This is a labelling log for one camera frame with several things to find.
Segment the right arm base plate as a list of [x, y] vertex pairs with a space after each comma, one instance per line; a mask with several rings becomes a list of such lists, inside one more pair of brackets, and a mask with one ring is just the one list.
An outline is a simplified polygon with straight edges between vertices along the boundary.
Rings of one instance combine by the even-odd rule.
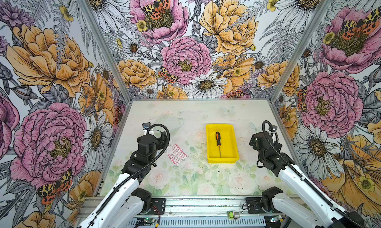
[[260, 197], [247, 197], [246, 206], [249, 214], [267, 213], [262, 198]]

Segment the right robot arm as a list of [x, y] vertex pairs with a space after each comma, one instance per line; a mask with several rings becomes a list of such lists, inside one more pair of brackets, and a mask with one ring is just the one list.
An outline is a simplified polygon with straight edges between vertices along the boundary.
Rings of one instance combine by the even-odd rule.
[[280, 150], [275, 127], [262, 123], [262, 131], [252, 135], [249, 145], [258, 152], [258, 162], [280, 178], [305, 202], [293, 201], [278, 187], [262, 193], [261, 209], [282, 212], [303, 228], [363, 228], [365, 222], [357, 212], [348, 212], [324, 194], [295, 162]]

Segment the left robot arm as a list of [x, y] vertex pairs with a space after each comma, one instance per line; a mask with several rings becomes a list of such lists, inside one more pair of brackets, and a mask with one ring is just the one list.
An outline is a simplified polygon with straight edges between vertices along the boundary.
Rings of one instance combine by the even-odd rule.
[[139, 185], [166, 152], [170, 132], [162, 124], [153, 124], [137, 142], [138, 149], [125, 163], [117, 182], [78, 228], [124, 228], [136, 215], [148, 212], [152, 194]]

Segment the orange black handled screwdriver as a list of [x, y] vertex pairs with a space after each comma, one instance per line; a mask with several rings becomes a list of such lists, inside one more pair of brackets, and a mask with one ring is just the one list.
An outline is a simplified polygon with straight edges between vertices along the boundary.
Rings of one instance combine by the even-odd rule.
[[219, 148], [219, 155], [220, 155], [220, 157], [222, 157], [222, 154], [221, 154], [221, 135], [220, 135], [220, 132], [217, 131], [215, 133], [215, 137], [216, 137], [217, 147]]

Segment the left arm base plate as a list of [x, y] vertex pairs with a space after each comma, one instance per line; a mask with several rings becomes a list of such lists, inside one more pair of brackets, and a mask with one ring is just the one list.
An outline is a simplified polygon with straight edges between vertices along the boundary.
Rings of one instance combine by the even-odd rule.
[[166, 198], [152, 198], [148, 215], [163, 215], [166, 209]]

